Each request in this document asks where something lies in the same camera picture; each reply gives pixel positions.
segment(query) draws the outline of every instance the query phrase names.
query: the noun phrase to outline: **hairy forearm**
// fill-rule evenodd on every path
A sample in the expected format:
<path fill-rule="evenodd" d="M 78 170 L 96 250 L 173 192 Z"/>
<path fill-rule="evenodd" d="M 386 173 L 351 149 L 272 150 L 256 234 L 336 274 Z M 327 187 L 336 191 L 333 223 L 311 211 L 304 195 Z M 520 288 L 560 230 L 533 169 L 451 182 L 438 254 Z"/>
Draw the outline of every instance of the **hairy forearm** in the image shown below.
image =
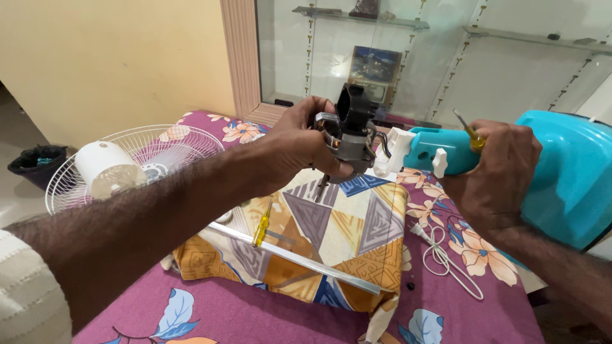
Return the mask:
<path fill-rule="evenodd" d="M 7 230 L 45 260 L 78 332 L 155 263 L 250 198 L 249 161 L 236 148 L 161 181 Z"/>
<path fill-rule="evenodd" d="M 612 265 L 552 242 L 527 225 L 499 231 L 492 244 L 525 264 L 563 300 L 612 334 Z"/>

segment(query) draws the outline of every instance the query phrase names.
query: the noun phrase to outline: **white fan grill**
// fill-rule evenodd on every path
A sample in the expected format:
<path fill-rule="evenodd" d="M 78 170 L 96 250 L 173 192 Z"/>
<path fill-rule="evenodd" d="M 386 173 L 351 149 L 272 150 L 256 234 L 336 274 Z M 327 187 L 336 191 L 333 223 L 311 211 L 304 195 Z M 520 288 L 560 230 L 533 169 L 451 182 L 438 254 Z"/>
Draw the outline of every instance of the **white fan grill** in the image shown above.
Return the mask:
<path fill-rule="evenodd" d="M 223 151 L 221 142 L 210 133 L 180 124 L 134 128 L 99 141 L 109 141 L 123 148 L 143 167 L 148 181 Z M 77 154 L 68 158 L 49 182 L 45 202 L 50 214 L 93 201 L 90 189 L 75 166 Z"/>

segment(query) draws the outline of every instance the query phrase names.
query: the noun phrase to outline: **white power cord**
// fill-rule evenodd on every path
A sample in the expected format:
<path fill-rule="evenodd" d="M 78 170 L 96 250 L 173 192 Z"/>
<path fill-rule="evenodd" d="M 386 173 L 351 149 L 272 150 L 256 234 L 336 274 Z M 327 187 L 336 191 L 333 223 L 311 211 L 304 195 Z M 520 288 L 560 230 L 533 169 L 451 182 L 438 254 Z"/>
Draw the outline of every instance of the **white power cord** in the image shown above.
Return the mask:
<path fill-rule="evenodd" d="M 425 213 L 427 214 L 428 212 L 431 211 L 431 209 L 433 208 L 433 205 L 439 200 L 439 198 L 442 196 L 438 196 L 436 197 L 433 202 L 431 202 L 431 206 L 429 206 L 427 208 L 427 210 L 425 211 Z M 424 226 L 429 226 L 431 228 L 431 233 L 430 235 L 427 235 L 427 233 L 425 233 L 424 230 Z M 440 247 L 440 243 L 444 240 L 444 238 L 446 237 L 446 232 L 444 231 L 444 228 L 440 227 L 440 226 L 436 226 L 436 227 L 432 227 L 429 223 L 421 226 L 421 224 L 419 223 L 415 223 L 414 226 L 412 226 L 412 228 L 410 229 L 411 233 L 414 233 L 420 237 L 422 237 L 423 239 L 425 239 L 425 241 L 427 241 L 431 246 L 428 247 L 425 252 L 423 253 L 423 265 L 425 266 L 425 268 L 427 268 L 427 270 L 429 270 L 432 274 L 434 275 L 438 275 L 438 276 L 446 276 L 447 274 L 451 274 L 453 277 L 455 277 L 455 280 L 457 280 L 457 282 L 459 282 L 459 284 L 461 284 L 463 286 L 463 289 L 465 289 L 468 293 L 470 293 L 471 296 L 474 296 L 475 299 L 477 300 L 482 300 L 484 299 L 484 295 L 482 294 L 482 291 L 480 290 L 480 288 L 476 285 L 476 283 L 472 280 L 472 278 L 470 278 L 470 276 L 468 276 L 465 272 L 463 272 L 463 270 L 461 270 L 457 265 L 455 265 L 455 263 L 452 262 L 452 260 L 449 259 L 448 254 L 446 254 L 446 251 L 444 251 L 441 247 Z M 442 230 L 442 238 L 438 241 L 436 241 L 435 239 L 435 232 L 436 229 L 440 229 Z M 436 261 L 436 263 L 444 266 L 446 268 L 446 271 L 443 272 L 442 274 L 439 274 L 437 272 L 435 272 L 434 270 L 431 270 L 428 266 L 427 263 L 425 262 L 425 257 L 427 256 L 427 253 L 431 250 L 431 254 L 433 255 L 433 259 Z M 461 272 L 466 279 L 468 279 L 472 285 L 474 285 L 474 287 L 476 287 L 476 290 L 478 291 L 478 293 L 480 294 L 480 296 L 477 296 L 476 294 L 474 294 L 469 288 L 468 286 L 466 286 L 458 277 L 457 275 L 455 275 L 454 272 L 452 272 L 450 270 L 450 265 L 452 265 L 455 269 L 457 269 L 459 272 Z"/>

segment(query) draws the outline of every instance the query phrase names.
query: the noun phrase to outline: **black trash bag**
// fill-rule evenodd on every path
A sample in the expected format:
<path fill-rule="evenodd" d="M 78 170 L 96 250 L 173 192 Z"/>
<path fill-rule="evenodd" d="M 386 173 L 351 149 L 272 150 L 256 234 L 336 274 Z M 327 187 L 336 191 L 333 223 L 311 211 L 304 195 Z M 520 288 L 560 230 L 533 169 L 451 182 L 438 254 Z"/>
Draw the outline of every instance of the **black trash bag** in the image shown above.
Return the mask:
<path fill-rule="evenodd" d="M 66 148 L 60 146 L 38 146 L 21 152 L 19 158 L 8 166 L 9 171 L 23 176 L 43 191 L 53 178 L 55 172 L 66 161 Z M 52 159 L 49 163 L 39 165 L 39 158 Z"/>

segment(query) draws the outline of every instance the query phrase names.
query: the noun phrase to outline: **yellow wall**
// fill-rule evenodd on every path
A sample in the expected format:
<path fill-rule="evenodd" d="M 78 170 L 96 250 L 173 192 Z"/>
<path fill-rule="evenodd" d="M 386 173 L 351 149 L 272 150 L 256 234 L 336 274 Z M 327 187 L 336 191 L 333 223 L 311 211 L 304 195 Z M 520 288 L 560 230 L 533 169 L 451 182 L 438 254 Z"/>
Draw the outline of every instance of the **yellow wall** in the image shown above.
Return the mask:
<path fill-rule="evenodd" d="M 2 0 L 0 80 L 49 142 L 78 148 L 189 110 L 234 115 L 218 0 Z"/>

